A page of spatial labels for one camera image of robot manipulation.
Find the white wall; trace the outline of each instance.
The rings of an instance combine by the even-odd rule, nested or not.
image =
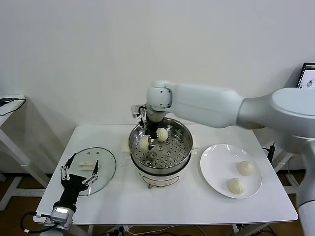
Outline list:
[[[1,0],[0,93],[25,94],[65,146],[131,124],[152,80],[258,96],[315,60],[310,0]]]

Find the cable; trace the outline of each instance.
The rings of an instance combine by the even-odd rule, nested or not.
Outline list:
[[[163,230],[167,230],[167,229],[169,229],[169,228],[173,228],[173,227],[175,227],[175,226],[178,226],[178,225],[169,226],[169,227],[166,227],[166,228],[161,229],[161,230],[153,230],[153,231],[142,232],[142,233],[136,233],[136,234],[130,232],[129,230],[127,230],[127,232],[130,233],[130,234],[132,234],[132,235],[142,235],[142,234],[149,234],[149,233],[154,233],[154,232],[160,232],[160,231],[163,231]]]
[[[36,211],[29,211],[29,212],[26,212],[26,213],[22,216],[22,218],[21,218],[21,221],[20,221],[20,228],[21,228],[21,230],[23,230],[23,231],[24,231],[25,233],[27,233],[27,234],[39,234],[39,233],[43,233],[43,232],[49,231],[49,230],[51,230],[51,229],[53,229],[53,228],[55,228],[56,226],[59,225],[59,224],[54,224],[53,226],[50,226],[50,227],[48,227],[48,228],[46,228],[46,229],[37,230],[37,231],[28,230],[28,229],[24,228],[24,226],[23,226],[23,221],[24,221],[25,217],[28,216],[28,215],[36,216],[36,215],[37,215],[37,212],[36,212]]]
[[[205,236],[208,236],[206,232],[204,232],[204,230],[199,226],[199,225],[196,225],[202,232]]]
[[[176,235],[176,234],[173,234],[171,232],[164,232],[164,233],[159,233],[159,234],[145,234],[143,236],[148,236],[148,235],[159,236],[159,235],[164,235],[164,234],[169,234],[169,235],[173,235],[173,236],[192,236],[192,235]]]
[[[287,173],[288,173],[288,175],[290,174],[290,160],[291,160],[291,158],[289,158],[287,161]]]
[[[272,229],[270,226],[267,226],[267,227],[268,227],[268,229],[271,230],[271,232],[274,234],[274,236],[278,236],[278,235],[273,231],[273,229]]]
[[[273,231],[273,229],[270,227],[270,226],[267,226],[270,230],[261,230],[261,231],[259,231],[258,233],[256,233],[256,234],[252,234],[251,236],[257,236],[257,235],[259,235],[259,234],[261,234],[261,233],[271,233],[273,236],[278,236],[274,231]]]
[[[24,103],[26,102],[26,99],[12,98],[11,100],[7,100],[7,101],[1,101],[1,99],[0,99],[0,107],[7,104],[7,103],[13,102],[13,101],[23,101],[23,102],[18,108],[14,109],[12,111],[6,112],[4,114],[0,114],[1,117],[20,109],[24,105]]]

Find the table leg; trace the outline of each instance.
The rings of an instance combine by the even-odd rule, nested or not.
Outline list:
[[[92,234],[93,234],[93,227],[94,227],[94,225],[89,225],[89,230],[88,230],[89,236],[92,236]]]
[[[0,182],[5,182],[6,181],[6,177],[0,173]]]
[[[274,168],[275,172],[278,172],[278,170],[280,170],[285,165],[285,163],[292,157],[292,155],[292,153],[282,150],[279,155],[276,156],[271,162],[271,165]]]
[[[49,178],[34,164],[16,145],[15,143],[0,129],[0,140],[13,152],[13,158],[32,175],[41,185],[47,187]]]
[[[74,236],[89,236],[87,232],[82,230],[79,226],[77,225],[72,225],[70,229],[70,234]]]
[[[296,181],[294,175],[292,174],[288,174],[285,175],[285,178],[287,179],[287,181],[290,183],[290,186],[285,186],[284,189],[286,191],[287,194],[297,194],[297,192],[299,191],[299,183]]]
[[[270,223],[263,223],[263,224],[249,224],[245,226],[243,229],[241,229],[236,234],[233,234],[233,236],[250,236],[254,233],[256,233],[258,230],[261,230],[265,227],[267,227]]]
[[[0,201],[0,210],[5,210],[12,197],[42,197],[45,189],[17,188],[22,177],[15,177]]]

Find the white table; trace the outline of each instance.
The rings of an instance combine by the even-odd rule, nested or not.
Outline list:
[[[18,99],[25,99],[23,95],[0,95],[0,98],[12,97]],[[12,101],[8,104],[0,107],[0,114],[17,109],[23,103],[22,100]],[[13,114],[9,113],[5,116],[0,116],[0,141],[2,141],[12,152],[12,157],[23,167],[29,174],[31,174],[40,184],[44,187],[48,185],[49,178],[42,172],[42,170],[32,162],[18,146],[1,130],[3,123]],[[0,174],[0,180],[4,181],[5,177]],[[20,197],[41,197],[44,193],[44,189],[19,189],[17,186],[21,182],[22,177],[14,178],[10,187],[6,191],[5,195],[0,201],[0,210],[4,210],[9,203],[12,196]]]
[[[248,236],[272,222],[294,221],[298,215],[252,131],[239,127],[214,129],[187,125],[203,147],[191,158],[187,172],[176,184],[148,189],[138,176],[122,142],[134,125],[77,126],[56,167],[37,211],[50,213],[63,187],[60,166],[73,153],[89,147],[110,150],[117,161],[116,173],[101,191],[79,197],[73,224],[79,225],[213,225],[253,224],[236,235]],[[247,150],[261,168],[260,191],[247,199],[228,198],[211,188],[199,169],[200,155],[213,144],[232,144]]]

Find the white table frame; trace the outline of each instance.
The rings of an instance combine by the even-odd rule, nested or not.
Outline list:
[[[271,164],[275,170],[278,172],[293,156],[292,153],[282,150],[278,156],[276,156]],[[290,183],[290,186],[285,186],[284,189],[287,194],[297,194],[299,191],[299,183],[296,181],[294,175],[292,174],[285,174],[284,175],[287,181]]]
[[[23,95],[1,95],[0,98],[4,97],[14,97],[19,99],[25,99]],[[23,101],[13,101],[10,102],[3,107],[0,107],[0,113],[4,114],[8,111],[15,110],[18,108]],[[47,187],[49,183],[49,178],[42,172],[42,170],[32,162],[23,151],[5,134],[5,132],[1,129],[3,123],[12,115],[9,113],[5,116],[0,117],[0,141],[2,141],[12,152],[12,157],[16,160],[22,168],[24,168],[31,176],[33,176],[41,185]],[[0,180],[5,180],[4,176],[1,174]],[[44,189],[19,189],[17,186],[19,185],[22,177],[16,177],[11,183],[10,187],[6,191],[5,195],[0,201],[0,210],[5,210],[7,204],[9,203],[11,197],[19,196],[19,197],[42,197],[44,193]]]

